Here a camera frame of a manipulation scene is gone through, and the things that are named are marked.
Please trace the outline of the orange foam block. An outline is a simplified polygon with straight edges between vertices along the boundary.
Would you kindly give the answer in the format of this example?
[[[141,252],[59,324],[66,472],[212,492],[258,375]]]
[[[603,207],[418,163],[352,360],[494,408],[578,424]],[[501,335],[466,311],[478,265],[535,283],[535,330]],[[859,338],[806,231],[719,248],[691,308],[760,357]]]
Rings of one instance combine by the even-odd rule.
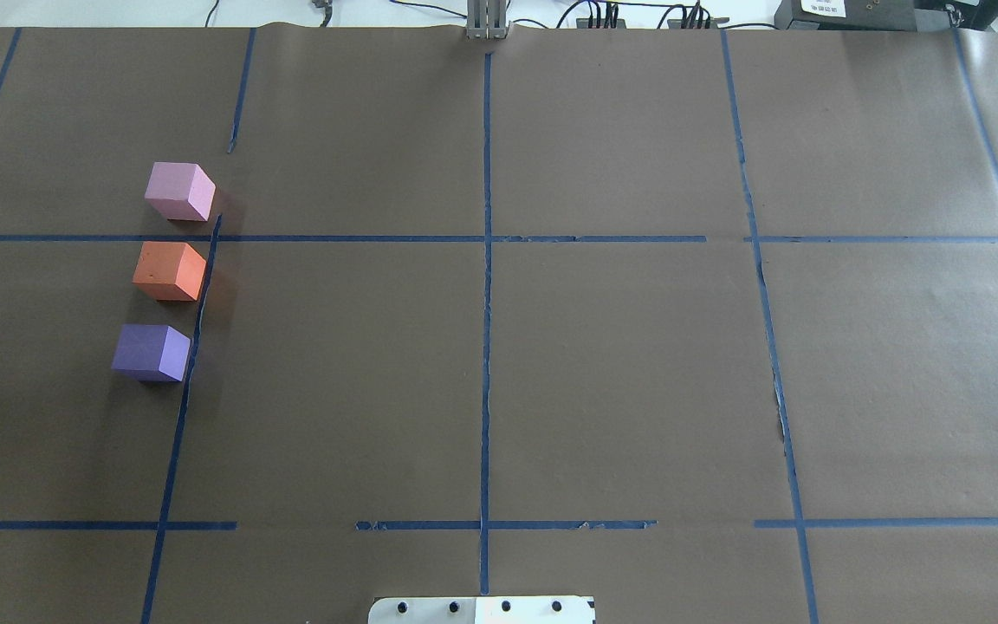
[[[205,271],[206,260],[190,244],[145,241],[132,284],[156,301],[194,302],[201,296]]]

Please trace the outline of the brown paper table cover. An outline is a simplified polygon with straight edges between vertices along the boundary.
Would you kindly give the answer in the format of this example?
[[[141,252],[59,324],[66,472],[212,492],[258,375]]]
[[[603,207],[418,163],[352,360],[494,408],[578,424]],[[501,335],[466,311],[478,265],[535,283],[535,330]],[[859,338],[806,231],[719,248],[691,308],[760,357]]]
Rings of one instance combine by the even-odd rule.
[[[998,33],[0,29],[0,623],[534,594],[998,623]]]

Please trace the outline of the pink foam block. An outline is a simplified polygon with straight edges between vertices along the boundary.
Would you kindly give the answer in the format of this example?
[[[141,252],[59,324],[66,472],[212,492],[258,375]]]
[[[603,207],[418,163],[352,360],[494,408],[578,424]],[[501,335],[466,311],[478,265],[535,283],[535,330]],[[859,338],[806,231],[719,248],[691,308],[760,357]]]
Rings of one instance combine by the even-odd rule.
[[[197,163],[154,162],[144,200],[167,220],[206,222],[217,185]]]

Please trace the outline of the purple foam block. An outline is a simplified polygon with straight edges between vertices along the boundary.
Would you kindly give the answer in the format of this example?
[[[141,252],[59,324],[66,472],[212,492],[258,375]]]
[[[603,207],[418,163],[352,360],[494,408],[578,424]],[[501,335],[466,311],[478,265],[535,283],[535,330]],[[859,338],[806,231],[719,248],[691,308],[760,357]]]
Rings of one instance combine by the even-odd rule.
[[[190,351],[190,337],[170,325],[124,324],[111,370],[141,382],[182,382]]]

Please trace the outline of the black computer box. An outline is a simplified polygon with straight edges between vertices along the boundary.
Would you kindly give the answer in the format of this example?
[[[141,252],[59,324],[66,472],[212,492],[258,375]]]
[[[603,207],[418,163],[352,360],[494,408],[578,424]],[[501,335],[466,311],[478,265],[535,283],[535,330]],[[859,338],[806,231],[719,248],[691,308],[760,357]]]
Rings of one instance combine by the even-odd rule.
[[[983,31],[998,19],[998,1],[781,1],[777,30]]]

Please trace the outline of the aluminium frame post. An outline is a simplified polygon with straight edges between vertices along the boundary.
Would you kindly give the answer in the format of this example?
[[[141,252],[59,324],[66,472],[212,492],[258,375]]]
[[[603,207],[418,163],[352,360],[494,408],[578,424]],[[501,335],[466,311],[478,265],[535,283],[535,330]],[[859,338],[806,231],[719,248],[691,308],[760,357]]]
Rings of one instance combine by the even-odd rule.
[[[502,40],[509,35],[509,1],[466,1],[466,36],[469,40]]]

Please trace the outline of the white pole base plate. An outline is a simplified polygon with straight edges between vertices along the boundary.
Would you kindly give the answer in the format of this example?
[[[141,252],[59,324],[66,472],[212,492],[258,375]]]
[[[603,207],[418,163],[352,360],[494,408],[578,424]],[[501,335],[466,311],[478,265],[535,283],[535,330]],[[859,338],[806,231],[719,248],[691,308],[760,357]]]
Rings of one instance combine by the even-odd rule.
[[[594,599],[578,595],[386,597],[368,623],[595,623]]]

